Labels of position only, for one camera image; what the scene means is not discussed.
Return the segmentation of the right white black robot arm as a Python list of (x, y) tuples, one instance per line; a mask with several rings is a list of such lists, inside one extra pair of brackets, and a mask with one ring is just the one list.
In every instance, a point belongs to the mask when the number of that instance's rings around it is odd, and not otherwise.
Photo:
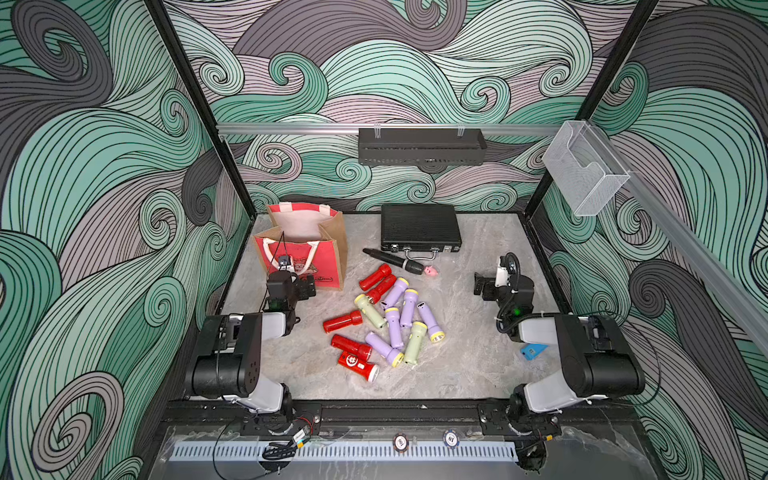
[(499, 333), (512, 341), (558, 350), (560, 367), (542, 380), (517, 386), (508, 416), (526, 421), (581, 402), (638, 395), (645, 376), (616, 321), (602, 314), (534, 312), (533, 281), (498, 273), (474, 275), (473, 293), (493, 301)]

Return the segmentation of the red flashlight dark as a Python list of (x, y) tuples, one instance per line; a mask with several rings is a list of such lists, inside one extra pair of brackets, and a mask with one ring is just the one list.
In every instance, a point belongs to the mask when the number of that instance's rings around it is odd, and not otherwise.
[(360, 343), (338, 334), (332, 337), (331, 346), (354, 355), (365, 362), (370, 359), (373, 351), (372, 347), (366, 343)]

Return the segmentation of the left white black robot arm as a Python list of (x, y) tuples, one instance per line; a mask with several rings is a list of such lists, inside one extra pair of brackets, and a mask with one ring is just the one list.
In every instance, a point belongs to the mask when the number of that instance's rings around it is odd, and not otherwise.
[(268, 275), (261, 309), (207, 317), (188, 364), (183, 397), (223, 400), (257, 414), (289, 414), (289, 388), (261, 372), (263, 343), (289, 335), (296, 306), (316, 295), (314, 276), (278, 270)]

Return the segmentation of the red flashlight single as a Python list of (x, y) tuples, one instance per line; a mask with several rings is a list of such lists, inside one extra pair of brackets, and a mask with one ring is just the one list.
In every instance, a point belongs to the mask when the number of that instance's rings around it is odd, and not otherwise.
[(350, 326), (357, 326), (363, 322), (363, 316), (360, 310), (341, 315), (323, 322), (322, 327), (325, 333), (331, 333)]

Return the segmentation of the red jute tote bag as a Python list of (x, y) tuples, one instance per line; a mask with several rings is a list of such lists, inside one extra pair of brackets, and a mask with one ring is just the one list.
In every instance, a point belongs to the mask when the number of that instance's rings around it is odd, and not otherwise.
[(267, 207), (272, 227), (254, 235), (265, 271), (277, 270), (277, 259), (290, 255), (299, 276), (313, 275), (319, 289), (344, 287), (348, 242), (343, 213), (325, 204), (281, 202)]

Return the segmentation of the red flashlight white rim logo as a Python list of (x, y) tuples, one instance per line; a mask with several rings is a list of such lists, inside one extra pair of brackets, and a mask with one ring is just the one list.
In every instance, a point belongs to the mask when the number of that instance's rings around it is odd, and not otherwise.
[(356, 355), (346, 351), (341, 352), (338, 364), (361, 376), (369, 383), (373, 383), (379, 374), (379, 367), (377, 365), (361, 360)]

